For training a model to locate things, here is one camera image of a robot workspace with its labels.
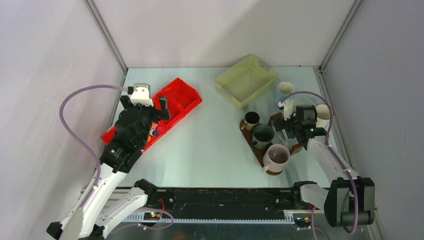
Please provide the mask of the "white mug black handle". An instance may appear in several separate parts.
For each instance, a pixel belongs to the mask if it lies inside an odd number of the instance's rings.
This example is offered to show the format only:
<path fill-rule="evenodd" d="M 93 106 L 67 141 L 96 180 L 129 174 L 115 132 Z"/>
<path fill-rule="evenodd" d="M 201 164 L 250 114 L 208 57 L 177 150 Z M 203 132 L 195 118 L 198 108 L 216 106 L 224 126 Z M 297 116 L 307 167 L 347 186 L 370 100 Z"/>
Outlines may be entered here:
<path fill-rule="evenodd" d="M 326 131 L 328 131 L 330 126 L 330 120 L 332 119 L 331 118 L 331 114 L 333 113 L 332 108 L 328 107 L 324 103 L 321 103 L 315 106 L 315 110 L 317 113 L 316 127 L 324 128 Z"/>

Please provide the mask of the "light blue mug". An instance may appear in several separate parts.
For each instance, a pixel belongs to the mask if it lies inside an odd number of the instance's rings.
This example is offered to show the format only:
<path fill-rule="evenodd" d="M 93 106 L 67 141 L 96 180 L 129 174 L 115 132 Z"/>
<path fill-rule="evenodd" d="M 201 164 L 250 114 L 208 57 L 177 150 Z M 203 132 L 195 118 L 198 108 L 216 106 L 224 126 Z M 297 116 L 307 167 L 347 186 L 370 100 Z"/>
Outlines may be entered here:
<path fill-rule="evenodd" d="M 277 85 L 276 102 L 284 100 L 286 96 L 295 92 L 295 87 L 292 83 L 283 81 Z"/>

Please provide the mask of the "dark green mug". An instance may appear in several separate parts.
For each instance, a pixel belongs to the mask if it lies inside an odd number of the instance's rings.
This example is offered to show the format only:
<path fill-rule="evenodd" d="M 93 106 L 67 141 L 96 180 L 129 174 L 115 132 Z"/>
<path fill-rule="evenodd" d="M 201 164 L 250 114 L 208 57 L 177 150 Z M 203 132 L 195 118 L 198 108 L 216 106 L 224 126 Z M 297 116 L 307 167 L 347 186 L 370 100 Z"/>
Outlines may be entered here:
<path fill-rule="evenodd" d="M 265 150 L 269 145 L 272 144 L 274 139 L 274 130 L 268 124 L 258 124 L 252 129 L 252 143 L 250 147 L 252 149 Z"/>

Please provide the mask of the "pink white mug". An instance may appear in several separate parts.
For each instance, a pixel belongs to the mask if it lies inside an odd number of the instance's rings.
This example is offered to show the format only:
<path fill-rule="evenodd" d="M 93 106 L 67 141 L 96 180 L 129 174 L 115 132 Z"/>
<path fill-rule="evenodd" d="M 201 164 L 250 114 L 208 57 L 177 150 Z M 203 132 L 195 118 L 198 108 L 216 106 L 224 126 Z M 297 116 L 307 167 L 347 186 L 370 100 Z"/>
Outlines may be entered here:
<path fill-rule="evenodd" d="M 265 152 L 261 171 L 270 175 L 282 173 L 290 160 L 290 151 L 281 144 L 271 145 Z"/>

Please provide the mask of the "brown mug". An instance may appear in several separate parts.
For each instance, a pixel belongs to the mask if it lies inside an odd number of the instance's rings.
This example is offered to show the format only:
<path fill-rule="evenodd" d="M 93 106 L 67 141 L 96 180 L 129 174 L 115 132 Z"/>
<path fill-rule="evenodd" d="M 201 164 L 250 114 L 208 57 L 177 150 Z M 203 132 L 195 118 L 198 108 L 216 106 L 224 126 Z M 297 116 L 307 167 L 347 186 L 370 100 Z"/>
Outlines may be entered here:
<path fill-rule="evenodd" d="M 243 124 L 241 125 L 241 130 L 251 131 L 256 124 L 260 121 L 260 116 L 255 111 L 249 111 L 244 115 Z"/>

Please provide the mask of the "cream plastic basket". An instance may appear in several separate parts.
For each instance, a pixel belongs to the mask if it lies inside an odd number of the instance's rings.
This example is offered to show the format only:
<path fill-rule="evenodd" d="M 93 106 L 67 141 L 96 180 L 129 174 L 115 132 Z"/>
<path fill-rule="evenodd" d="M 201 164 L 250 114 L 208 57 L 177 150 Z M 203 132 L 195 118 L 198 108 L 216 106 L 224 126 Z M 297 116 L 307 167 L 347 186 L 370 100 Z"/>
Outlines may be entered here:
<path fill-rule="evenodd" d="M 238 110 L 243 110 L 270 89 L 279 73 L 249 54 L 214 79 L 215 89 Z"/>

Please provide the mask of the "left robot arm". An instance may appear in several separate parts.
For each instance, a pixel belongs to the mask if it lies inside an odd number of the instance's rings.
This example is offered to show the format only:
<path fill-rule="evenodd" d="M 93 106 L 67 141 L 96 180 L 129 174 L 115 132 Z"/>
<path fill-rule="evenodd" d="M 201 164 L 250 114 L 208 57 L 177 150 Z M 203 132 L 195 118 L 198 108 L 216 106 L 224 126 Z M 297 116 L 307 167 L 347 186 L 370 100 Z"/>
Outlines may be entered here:
<path fill-rule="evenodd" d="M 94 176 L 87 189 L 68 216 L 50 223 L 46 229 L 55 240 L 66 234 L 73 240 L 104 240 L 137 207 L 153 208 L 158 202 L 156 192 L 134 186 L 128 197 L 103 211 L 115 188 L 146 149 L 153 124 L 171 118 L 165 96 L 158 98 L 160 108 L 148 97 L 124 95 L 120 101 L 124 109 L 114 124 L 111 141 L 95 158 Z"/>

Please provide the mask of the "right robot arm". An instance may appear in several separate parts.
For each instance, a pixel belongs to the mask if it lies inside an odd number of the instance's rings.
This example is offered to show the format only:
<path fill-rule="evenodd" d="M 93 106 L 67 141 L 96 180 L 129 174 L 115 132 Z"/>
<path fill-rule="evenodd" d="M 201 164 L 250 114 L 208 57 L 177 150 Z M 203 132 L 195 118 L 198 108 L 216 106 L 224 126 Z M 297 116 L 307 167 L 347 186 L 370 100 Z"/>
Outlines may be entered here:
<path fill-rule="evenodd" d="M 314 181 L 294 183 L 291 204 L 304 209 L 309 204 L 324 212 L 331 227 L 371 225 L 375 219 L 375 184 L 361 177 L 333 148 L 328 131 L 317 125 L 313 105 L 281 106 L 277 131 L 284 130 L 308 151 L 327 177 L 330 186 L 324 188 Z"/>

